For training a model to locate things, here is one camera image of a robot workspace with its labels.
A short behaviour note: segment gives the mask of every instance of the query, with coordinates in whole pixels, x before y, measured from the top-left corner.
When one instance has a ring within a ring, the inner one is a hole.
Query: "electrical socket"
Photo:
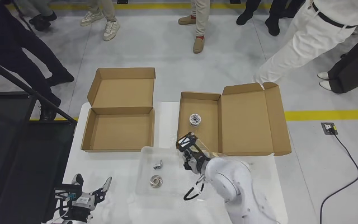
[[[335,134],[338,135],[337,128],[334,123],[321,123],[322,129],[325,133],[325,135],[331,136],[333,135],[331,132],[329,132],[330,128],[333,128],[335,130]]]

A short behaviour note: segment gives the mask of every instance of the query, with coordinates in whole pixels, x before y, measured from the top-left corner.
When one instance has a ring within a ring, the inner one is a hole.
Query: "shoe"
[[[53,95],[53,98],[52,98],[51,102],[55,106],[59,107],[60,104],[61,104],[61,99],[56,97],[55,95]],[[54,109],[52,109],[49,106],[44,105],[44,104],[42,104],[39,107],[41,107],[41,109],[40,109],[40,120],[50,122],[50,121],[52,121],[52,120],[54,120],[56,118],[57,112]]]
[[[52,14],[50,16],[43,16],[42,17],[43,20],[45,20],[46,22],[51,22],[57,19],[57,15],[54,11],[52,11]]]
[[[253,16],[253,12],[244,11],[236,20],[237,25],[244,25],[249,19],[251,19]]]
[[[116,34],[119,30],[119,27],[120,27],[120,25],[119,25],[118,20],[116,20],[116,21],[107,20],[103,39],[105,41],[112,40],[116,36]]]
[[[88,26],[91,23],[100,20],[104,17],[102,11],[98,13],[87,12],[83,19],[81,19],[81,26]]]
[[[268,32],[272,36],[277,36],[278,34],[280,34],[279,18],[269,16],[268,19],[265,21],[265,24],[268,28]]]
[[[293,18],[295,17],[297,12],[293,12],[291,10],[284,10],[281,15],[280,18]]]
[[[319,83],[319,85],[321,87],[325,88],[326,90],[332,91],[331,85],[329,84],[329,81],[322,81],[322,82]]]
[[[329,80],[328,72],[321,72],[317,74],[318,78],[321,78],[323,80]]]
[[[47,78],[46,81],[49,86],[56,86],[66,82],[73,82],[74,77],[69,72],[67,72],[65,75],[52,75],[50,78]]]
[[[180,25],[196,24],[196,18],[195,17],[193,18],[191,15],[181,17],[178,20],[178,24],[180,24]]]
[[[37,15],[34,18],[30,19],[29,23],[32,24],[35,29],[40,32],[46,30],[51,26],[51,23],[43,20],[41,15]]]
[[[204,49],[204,42],[205,39],[198,38],[198,37],[195,38],[194,47],[192,49],[194,54],[199,54],[200,52],[202,52],[202,50]]]

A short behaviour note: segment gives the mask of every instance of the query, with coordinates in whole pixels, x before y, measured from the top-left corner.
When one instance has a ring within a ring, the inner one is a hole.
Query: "black belt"
[[[317,12],[318,11],[318,8],[317,6],[314,4],[314,2],[312,3],[312,7],[314,8],[314,10]],[[325,16],[323,13],[319,12],[318,13],[318,16],[323,19],[325,22],[329,23],[329,24],[332,24],[333,26],[337,26],[337,27],[340,27],[340,28],[343,28],[345,25],[343,24],[340,24],[339,22],[336,22],[336,21],[333,21],[331,20],[330,18],[328,18],[327,16]],[[350,28],[355,28],[356,26],[346,26],[347,29],[350,29]]]

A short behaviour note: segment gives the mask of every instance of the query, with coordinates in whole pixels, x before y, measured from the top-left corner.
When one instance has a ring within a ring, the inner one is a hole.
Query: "clear plastic tray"
[[[162,160],[162,168],[153,165]],[[152,188],[149,180],[159,175],[163,179],[160,188]],[[137,195],[174,195],[183,197],[195,184],[199,176],[185,170],[181,153],[173,148],[143,147],[140,152],[140,164],[135,192]]]

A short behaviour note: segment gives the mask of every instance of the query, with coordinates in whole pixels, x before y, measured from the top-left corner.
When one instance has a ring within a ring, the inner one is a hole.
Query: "black shoe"
[[[272,36],[277,36],[278,34],[280,34],[279,18],[270,16],[266,20],[265,24],[268,28],[268,32]]]
[[[237,25],[244,25],[253,16],[253,12],[244,11],[236,20]]]
[[[51,102],[58,107],[61,104],[61,99],[53,95]],[[50,122],[56,118],[57,112],[54,109],[45,104],[40,107],[40,120]]]
[[[51,26],[51,23],[43,20],[41,15],[37,15],[34,18],[30,19],[29,23],[32,24],[38,31],[44,31]]]
[[[52,14],[50,16],[43,16],[43,20],[46,22],[51,22],[57,19],[57,15],[54,11],[52,11]]]
[[[293,18],[295,17],[297,12],[293,12],[291,10],[284,10],[280,15],[280,18]]]
[[[56,86],[62,83],[66,83],[66,82],[73,82],[74,81],[74,77],[67,72],[65,75],[52,75],[50,78],[46,79],[47,83],[50,86]]]

